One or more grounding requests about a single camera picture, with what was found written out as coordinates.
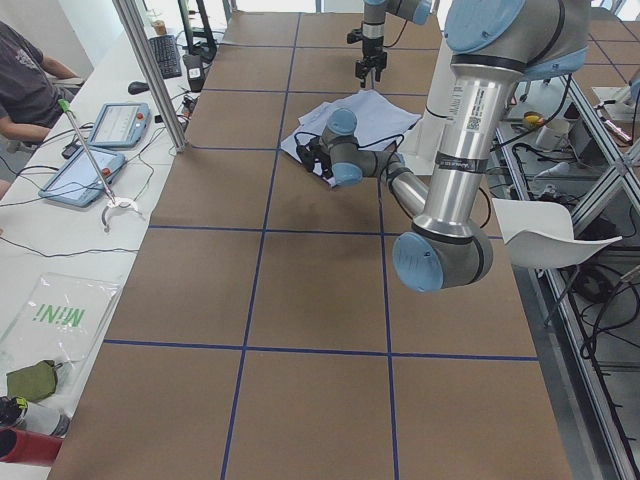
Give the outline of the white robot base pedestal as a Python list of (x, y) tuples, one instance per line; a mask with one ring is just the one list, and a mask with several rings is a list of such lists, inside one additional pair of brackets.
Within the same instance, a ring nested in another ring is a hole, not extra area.
[(404, 134), (398, 151), (405, 165), (419, 176), (431, 175), (440, 145), (447, 116), (455, 76), (450, 62), (452, 51), (442, 38), (431, 86), (422, 118)]

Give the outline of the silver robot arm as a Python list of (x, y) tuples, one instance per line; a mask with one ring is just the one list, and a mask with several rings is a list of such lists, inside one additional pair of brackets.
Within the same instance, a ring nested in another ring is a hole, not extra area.
[(471, 211), (496, 129), (516, 85), (567, 75), (587, 56), (586, 1), (455, 1), (444, 26), (454, 76), (429, 183), (394, 151), (372, 151), (356, 138), (354, 113), (341, 108), (296, 153), (340, 186), (383, 181), (411, 218), (393, 263), (408, 288), (430, 292), (483, 278), (493, 251)]
[[(363, 17), (359, 28), (351, 30), (346, 37), (348, 44), (362, 43), (362, 58), (355, 62), (355, 76), (360, 87), (365, 88), (367, 78), (373, 75), (379, 82), (387, 67), (387, 49), (400, 40), (408, 22), (424, 25), (431, 13), (431, 1), (419, 0), (364, 0)], [(386, 15), (391, 14), (405, 20), (397, 39), (384, 44)]]

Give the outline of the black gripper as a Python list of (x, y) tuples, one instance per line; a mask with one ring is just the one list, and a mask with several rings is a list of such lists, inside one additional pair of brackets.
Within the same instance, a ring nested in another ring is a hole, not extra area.
[(323, 150), (318, 138), (311, 139), (305, 145), (297, 143), (296, 154), (307, 172), (314, 173), (315, 168), (319, 167), (320, 177), (333, 177), (330, 156)]
[(379, 82), (387, 66), (387, 52), (384, 50), (383, 27), (360, 27), (347, 34), (347, 43), (362, 43), (362, 59), (355, 63), (355, 76), (366, 83), (370, 74)]

